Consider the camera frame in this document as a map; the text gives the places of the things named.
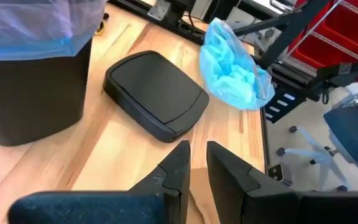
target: white floor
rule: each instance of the white floor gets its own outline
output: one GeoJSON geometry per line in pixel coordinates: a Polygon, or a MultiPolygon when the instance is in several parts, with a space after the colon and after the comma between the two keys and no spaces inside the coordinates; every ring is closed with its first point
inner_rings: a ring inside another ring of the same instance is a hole
{"type": "MultiPolygon", "coordinates": [[[[328,138],[328,126],[323,118],[323,114],[329,111],[331,107],[332,104],[330,103],[323,105],[322,102],[309,100],[275,124],[267,123],[271,163],[282,162],[290,167],[293,179],[292,188],[296,190],[321,190],[319,165],[310,165],[309,158],[296,155],[287,154],[279,157],[276,150],[280,147],[312,150],[301,134],[288,132],[288,128],[293,125],[304,127],[322,145],[333,147],[328,138]]],[[[358,169],[354,165],[348,164],[340,154],[336,154],[334,160],[348,179],[351,185],[350,190],[358,190],[358,169]]],[[[342,185],[341,182],[330,171],[328,181],[322,190],[332,190],[339,185],[342,185]]]]}

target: trash bag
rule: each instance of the trash bag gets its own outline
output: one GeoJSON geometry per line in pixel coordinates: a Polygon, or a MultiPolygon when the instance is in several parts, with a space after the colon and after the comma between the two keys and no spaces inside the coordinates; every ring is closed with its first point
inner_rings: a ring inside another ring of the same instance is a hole
{"type": "Polygon", "coordinates": [[[208,26],[200,69],[208,91],[240,110],[257,110],[274,96],[272,77],[255,64],[231,28],[218,18],[208,26]]]}
{"type": "Polygon", "coordinates": [[[0,60],[75,56],[92,38],[106,0],[0,0],[0,60]]]}

